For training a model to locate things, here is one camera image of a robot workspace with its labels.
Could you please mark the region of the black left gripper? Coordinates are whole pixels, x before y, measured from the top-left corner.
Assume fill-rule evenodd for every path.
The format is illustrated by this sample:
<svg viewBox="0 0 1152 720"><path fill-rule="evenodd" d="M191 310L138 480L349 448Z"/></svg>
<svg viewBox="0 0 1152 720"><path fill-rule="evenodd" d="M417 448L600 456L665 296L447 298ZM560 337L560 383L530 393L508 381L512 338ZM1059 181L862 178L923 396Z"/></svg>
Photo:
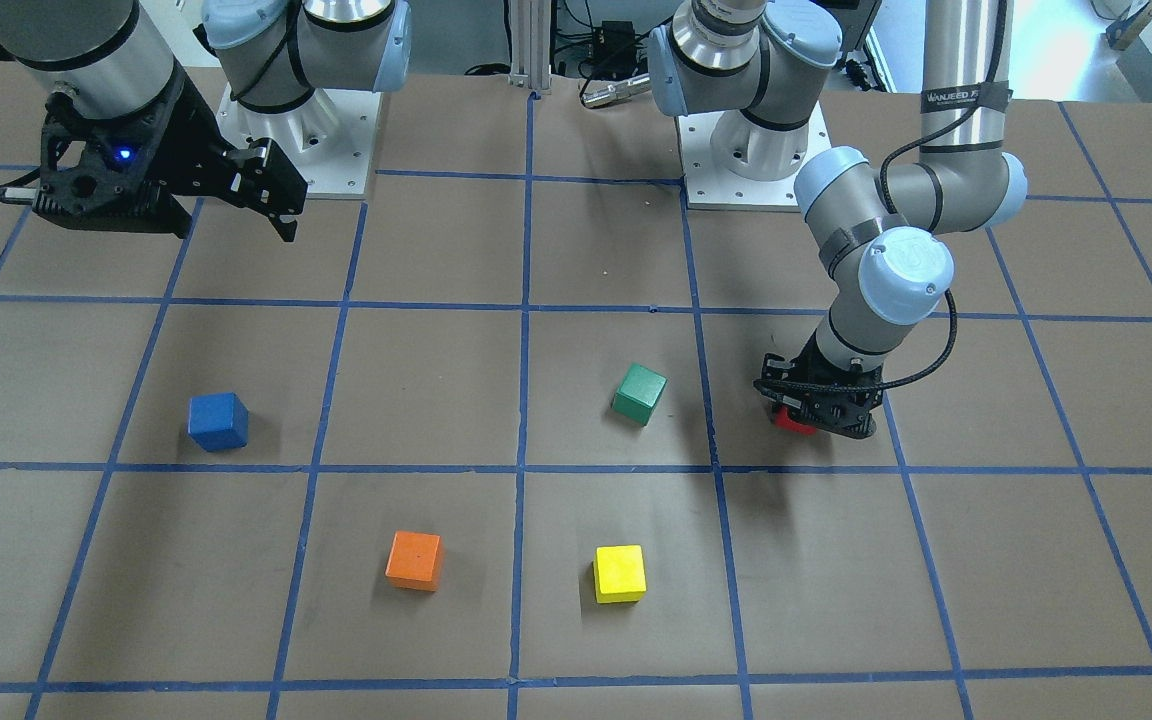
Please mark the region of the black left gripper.
<svg viewBox="0 0 1152 720"><path fill-rule="evenodd" d="M818 430L865 439L876 432L873 411L882 406L882 369L869 372L854 363L840 369L820 353L810 338L794 359L765 354L755 389L774 404L790 406L791 418Z"/></svg>

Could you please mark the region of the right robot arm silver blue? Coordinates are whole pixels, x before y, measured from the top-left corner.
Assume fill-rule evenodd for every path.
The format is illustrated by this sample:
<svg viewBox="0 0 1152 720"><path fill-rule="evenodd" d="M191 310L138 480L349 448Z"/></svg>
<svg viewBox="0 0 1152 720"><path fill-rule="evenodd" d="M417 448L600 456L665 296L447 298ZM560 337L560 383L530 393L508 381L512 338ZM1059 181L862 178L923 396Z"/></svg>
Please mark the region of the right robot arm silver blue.
<svg viewBox="0 0 1152 720"><path fill-rule="evenodd" d="M206 1L200 18L243 126L234 138L138 1L0 1L1 46L47 90L40 161L0 183L1 204L71 232L184 238L180 197L215 197L291 242L303 164L346 147L329 92L403 88L410 5Z"/></svg>

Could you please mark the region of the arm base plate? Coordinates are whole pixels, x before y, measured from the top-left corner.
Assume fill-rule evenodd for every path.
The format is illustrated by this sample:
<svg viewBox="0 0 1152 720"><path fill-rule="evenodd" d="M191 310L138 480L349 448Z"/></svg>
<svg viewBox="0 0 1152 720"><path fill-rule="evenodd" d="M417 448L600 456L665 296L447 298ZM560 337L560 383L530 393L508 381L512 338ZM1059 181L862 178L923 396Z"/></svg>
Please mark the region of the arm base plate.
<svg viewBox="0 0 1152 720"><path fill-rule="evenodd" d="M308 199L364 200L385 99L387 94L376 92L317 88L300 108L262 114L223 96L217 120L234 145L276 141L305 179Z"/></svg>
<svg viewBox="0 0 1152 720"><path fill-rule="evenodd" d="M831 147L819 104L805 126L786 132L736 109L682 115L676 126L690 209L799 213L797 173Z"/></svg>

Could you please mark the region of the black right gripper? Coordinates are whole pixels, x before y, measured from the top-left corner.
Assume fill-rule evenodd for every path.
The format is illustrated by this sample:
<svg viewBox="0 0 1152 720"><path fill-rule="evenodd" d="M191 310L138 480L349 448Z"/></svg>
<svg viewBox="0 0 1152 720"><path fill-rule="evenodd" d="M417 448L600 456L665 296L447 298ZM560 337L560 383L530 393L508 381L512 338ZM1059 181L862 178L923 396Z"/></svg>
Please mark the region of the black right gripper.
<svg viewBox="0 0 1152 720"><path fill-rule="evenodd" d="M308 183L276 141L234 149L188 76L123 118L83 118L77 94L55 88L41 127L37 215L71 232L170 233L191 219L179 195L223 196L294 242Z"/></svg>

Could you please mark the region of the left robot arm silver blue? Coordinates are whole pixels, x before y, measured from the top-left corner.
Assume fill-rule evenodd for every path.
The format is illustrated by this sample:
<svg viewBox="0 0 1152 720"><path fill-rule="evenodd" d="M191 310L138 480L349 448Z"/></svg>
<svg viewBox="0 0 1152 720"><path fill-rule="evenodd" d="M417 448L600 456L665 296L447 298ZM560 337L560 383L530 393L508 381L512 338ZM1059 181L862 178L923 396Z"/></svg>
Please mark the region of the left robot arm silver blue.
<svg viewBox="0 0 1152 720"><path fill-rule="evenodd" d="M774 423L865 439L890 382L887 356L937 306L954 306L946 233L1018 214L1028 179L1005 152L1006 1L932 1L925 10L922 136L902 164L838 146L801 159L824 82L842 54L833 15L810 1L685 1L650 32L654 100L668 118L717 111L714 151L753 181L791 176L838 295L799 355L764 356L755 389Z"/></svg>

